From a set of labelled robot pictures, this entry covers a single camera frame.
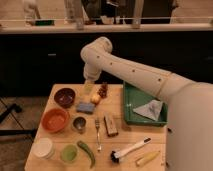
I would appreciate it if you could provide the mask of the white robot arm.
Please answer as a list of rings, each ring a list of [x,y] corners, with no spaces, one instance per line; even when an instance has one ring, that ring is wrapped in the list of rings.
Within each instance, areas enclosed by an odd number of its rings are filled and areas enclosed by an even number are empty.
[[[106,37],[80,55],[86,79],[106,71],[168,105],[166,171],[213,171],[213,84],[116,57]]]

